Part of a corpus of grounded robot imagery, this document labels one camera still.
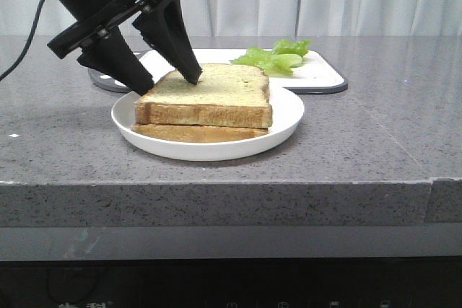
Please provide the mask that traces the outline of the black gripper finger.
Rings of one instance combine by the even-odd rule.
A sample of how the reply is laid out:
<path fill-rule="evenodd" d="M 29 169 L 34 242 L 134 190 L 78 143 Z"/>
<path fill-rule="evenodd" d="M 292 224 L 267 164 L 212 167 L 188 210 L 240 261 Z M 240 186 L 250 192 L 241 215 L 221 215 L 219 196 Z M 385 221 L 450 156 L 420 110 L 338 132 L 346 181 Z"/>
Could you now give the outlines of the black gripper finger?
<path fill-rule="evenodd" d="M 186 32 L 180 0 L 160 0 L 146 5 L 133 26 L 187 82 L 198 83 L 201 67 Z"/>
<path fill-rule="evenodd" d="M 111 76 L 139 95 L 154 86 L 152 75 L 132 53 L 118 28 L 83 48 L 77 61 L 87 68 Z"/>

